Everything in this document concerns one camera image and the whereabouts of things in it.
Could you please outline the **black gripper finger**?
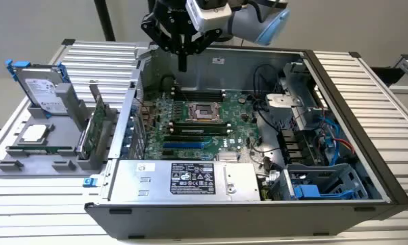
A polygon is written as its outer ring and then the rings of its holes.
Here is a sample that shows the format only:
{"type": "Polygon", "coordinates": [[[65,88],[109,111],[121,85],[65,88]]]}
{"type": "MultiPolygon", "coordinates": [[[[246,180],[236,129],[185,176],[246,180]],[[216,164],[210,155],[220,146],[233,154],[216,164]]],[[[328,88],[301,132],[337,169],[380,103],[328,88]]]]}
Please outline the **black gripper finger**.
{"type": "Polygon", "coordinates": [[[213,29],[195,38],[191,41],[191,35],[186,34],[183,36],[183,43],[182,43],[182,71],[186,71],[186,57],[189,55],[199,54],[206,47],[216,41],[220,37],[222,31],[221,29],[213,29]]]}
{"type": "Polygon", "coordinates": [[[182,71],[181,36],[170,36],[170,34],[166,32],[162,25],[157,21],[154,14],[147,14],[143,16],[141,22],[141,29],[165,52],[170,52],[171,54],[177,55],[177,68],[178,71],[182,71]]]}

